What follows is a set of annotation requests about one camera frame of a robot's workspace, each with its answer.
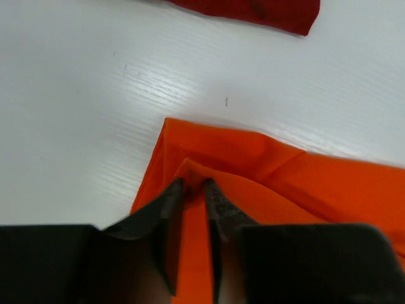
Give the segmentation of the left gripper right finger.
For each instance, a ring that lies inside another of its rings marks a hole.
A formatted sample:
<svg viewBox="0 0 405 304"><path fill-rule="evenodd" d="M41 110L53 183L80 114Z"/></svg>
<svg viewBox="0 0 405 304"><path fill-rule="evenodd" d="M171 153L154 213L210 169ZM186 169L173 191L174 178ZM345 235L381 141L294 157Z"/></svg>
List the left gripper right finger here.
<svg viewBox="0 0 405 304"><path fill-rule="evenodd" d="M264 225L205 182L215 303L403 303L404 272L368 224Z"/></svg>

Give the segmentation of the folded dark red t-shirt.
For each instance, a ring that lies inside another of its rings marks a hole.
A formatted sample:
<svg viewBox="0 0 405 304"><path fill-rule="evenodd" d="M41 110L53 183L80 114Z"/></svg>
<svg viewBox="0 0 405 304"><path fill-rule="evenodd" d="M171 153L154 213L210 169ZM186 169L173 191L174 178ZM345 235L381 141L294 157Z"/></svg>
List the folded dark red t-shirt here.
<svg viewBox="0 0 405 304"><path fill-rule="evenodd" d="M320 11L320 0L170 0L185 10L307 36Z"/></svg>

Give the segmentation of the orange t-shirt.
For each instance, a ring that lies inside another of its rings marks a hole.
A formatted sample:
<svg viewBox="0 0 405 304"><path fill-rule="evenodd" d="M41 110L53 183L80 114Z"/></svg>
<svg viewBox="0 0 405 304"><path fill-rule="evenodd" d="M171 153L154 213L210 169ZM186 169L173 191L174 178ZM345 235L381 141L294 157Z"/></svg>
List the orange t-shirt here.
<svg viewBox="0 0 405 304"><path fill-rule="evenodd" d="M404 170L308 153L268 136L167 118L135 198L138 210L171 181L192 190L183 215L173 303L211 303L212 268L201 185L262 224L363 222L381 229L404 261Z"/></svg>

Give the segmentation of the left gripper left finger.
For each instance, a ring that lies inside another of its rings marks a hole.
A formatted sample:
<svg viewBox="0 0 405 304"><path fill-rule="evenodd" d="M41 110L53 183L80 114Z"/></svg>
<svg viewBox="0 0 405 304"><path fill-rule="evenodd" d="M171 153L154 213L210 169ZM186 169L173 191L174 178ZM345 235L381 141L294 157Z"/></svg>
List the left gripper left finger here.
<svg viewBox="0 0 405 304"><path fill-rule="evenodd" d="M1 227L2 303L168 303L176 293L184 183L105 228Z"/></svg>

